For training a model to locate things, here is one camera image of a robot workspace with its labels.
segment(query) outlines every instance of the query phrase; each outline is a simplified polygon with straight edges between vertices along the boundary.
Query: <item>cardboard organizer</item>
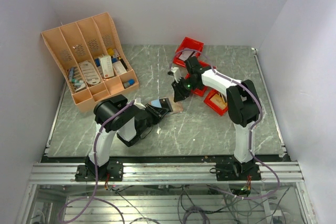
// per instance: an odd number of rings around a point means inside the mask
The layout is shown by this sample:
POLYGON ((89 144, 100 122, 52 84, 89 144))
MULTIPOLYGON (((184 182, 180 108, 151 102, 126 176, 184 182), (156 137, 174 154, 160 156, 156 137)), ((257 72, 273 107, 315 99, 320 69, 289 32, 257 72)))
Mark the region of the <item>cardboard organizer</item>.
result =
POLYGON ((42 37, 66 79, 75 105, 81 112, 92 110, 100 100, 117 94, 125 94, 139 87, 138 79, 125 58, 116 27, 108 13, 44 31, 42 37), (69 70, 77 67, 81 79, 85 80, 78 64, 87 60, 99 73, 94 60, 101 55, 108 55, 107 49, 109 48, 117 49, 127 66, 127 72, 118 75, 113 68, 114 77, 103 80, 99 75, 99 84, 91 86, 86 83, 84 90, 75 92, 73 83, 68 79, 69 70), (133 79, 135 83, 125 89, 123 83, 130 79, 133 79))

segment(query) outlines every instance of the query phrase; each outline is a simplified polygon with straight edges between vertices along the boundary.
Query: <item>marble tabletop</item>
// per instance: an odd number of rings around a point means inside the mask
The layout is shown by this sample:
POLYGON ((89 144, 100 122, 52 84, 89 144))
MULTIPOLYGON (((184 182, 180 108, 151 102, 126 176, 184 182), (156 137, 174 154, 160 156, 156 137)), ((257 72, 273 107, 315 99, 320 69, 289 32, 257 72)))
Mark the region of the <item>marble tabletop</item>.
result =
MULTIPOLYGON (((123 50, 140 83, 137 91, 125 95, 142 103, 173 95, 172 77, 167 75, 175 45, 123 45, 123 50)), ((281 154, 281 141, 265 86, 250 47, 204 46, 203 52, 217 69, 239 80, 254 82, 264 111, 264 118, 255 131, 257 154, 281 154)), ((184 111, 166 116, 152 132, 132 147, 117 137, 111 156, 176 156, 233 154, 235 128, 228 114, 219 116, 204 102, 204 97, 191 95, 182 101, 184 111)), ((81 113, 66 89, 51 137, 49 157, 84 157, 93 145, 95 121, 93 112, 81 113)))

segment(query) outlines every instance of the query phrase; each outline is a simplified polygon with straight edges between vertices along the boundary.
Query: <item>purple cable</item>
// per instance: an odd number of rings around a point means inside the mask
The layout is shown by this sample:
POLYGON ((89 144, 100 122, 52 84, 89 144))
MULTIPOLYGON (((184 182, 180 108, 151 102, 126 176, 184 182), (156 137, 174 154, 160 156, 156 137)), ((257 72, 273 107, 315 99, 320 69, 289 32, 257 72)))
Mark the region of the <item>purple cable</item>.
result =
POLYGON ((99 136, 100 134, 102 133, 103 129, 104 129, 104 126, 109 123, 110 121, 112 121, 114 118, 116 118, 118 115, 120 115, 122 112, 124 112, 129 106, 133 105, 134 104, 134 100, 131 101, 130 103, 128 103, 125 107, 123 107, 120 111, 118 111, 118 113, 116 113, 115 115, 113 115, 112 117, 108 118, 105 122, 103 122, 103 124, 101 125, 100 129, 99 129, 99 132, 97 133, 96 135, 96 138, 95 138, 95 141, 93 143, 93 157, 94 157, 94 171, 96 172, 96 184, 95 184, 95 187, 94 187, 94 190, 93 190, 93 193, 88 201, 88 203, 85 205, 85 207, 83 208, 83 210, 77 214, 75 217, 73 217, 71 220, 67 220, 67 221, 63 221, 61 218, 62 218, 62 213, 64 211, 64 209, 66 207, 68 207, 69 204, 71 204, 72 202, 74 201, 77 201, 77 200, 82 200, 82 199, 87 199, 87 197, 79 197, 77 199, 73 199, 71 200, 70 202, 64 204, 64 206, 61 207, 60 211, 58 212, 58 221, 62 224, 67 224, 67 223, 71 223, 73 222, 74 220, 76 220, 79 216, 81 216, 84 211, 88 208, 88 206, 91 204, 91 202, 93 200, 99 200, 101 202, 105 202, 106 204, 109 204, 110 206, 114 207, 118 212, 119 214, 121 215, 121 218, 122 218, 122 221, 123 223, 125 223, 124 221, 124 218, 120 212, 120 210, 115 206, 113 205, 112 203, 106 201, 106 200, 103 200, 103 199, 99 199, 99 198, 95 198, 95 195, 96 195, 96 192, 97 192, 97 188, 98 188, 98 165, 97 165, 97 142, 98 142, 98 139, 99 139, 99 136))
MULTIPOLYGON (((216 69, 214 69, 214 66, 211 64, 209 58, 204 54, 202 53, 201 51, 198 51, 198 50, 195 50, 195 49, 191 49, 191 48, 184 48, 183 50, 180 50, 178 51, 175 55, 174 55, 174 58, 180 54, 181 52, 183 51, 194 51, 194 52, 198 52, 200 53, 200 55, 203 55, 210 63, 210 66, 211 66, 211 69, 213 71, 214 74, 222 77, 223 79, 225 80, 228 80, 232 83, 234 83, 235 85, 238 85, 240 86, 243 90, 245 90, 251 97, 252 99, 254 100, 254 102, 257 104, 258 106, 258 110, 259 110, 259 113, 260 113, 260 117, 258 118, 257 121, 254 122, 254 124, 251 125, 251 127, 249 128, 249 132, 248 132, 248 151, 250 152, 252 158, 261 163, 262 166, 266 167, 267 169, 269 169, 273 174, 274 176, 276 177, 277 179, 277 188, 274 189, 273 191, 270 191, 269 193, 265 194, 265 195, 260 195, 260 196, 256 196, 256 197, 250 197, 250 198, 245 198, 245 197, 241 197, 241 196, 237 196, 237 195, 234 195, 232 194, 231 192, 228 192, 228 191, 224 191, 224 190, 221 190, 219 188, 216 188, 216 187, 211 187, 209 186, 209 188, 211 189, 214 189, 214 190, 217 190, 217 191, 220 191, 221 193, 225 193, 225 194, 229 194, 229 195, 232 195, 234 196, 235 198, 238 198, 238 199, 248 199, 248 200, 253 200, 253 199, 261 199, 261 198, 264 198, 264 197, 268 197, 272 194, 274 194, 279 188, 280 188, 280 179, 279 179, 279 176, 276 174, 276 172, 271 168, 269 167, 267 164, 265 164, 264 162, 262 162, 261 160, 259 160, 252 152, 252 132, 253 132, 253 128, 259 123, 261 122, 261 120, 263 119, 263 113, 262 113, 262 107, 261 107, 261 104, 259 102, 259 100, 253 95, 253 93, 251 91, 249 91, 244 85, 242 85, 240 82, 222 74, 222 73, 219 73, 216 69)), ((172 68, 172 64, 173 64, 173 61, 169 64, 169 71, 171 70, 172 68)))

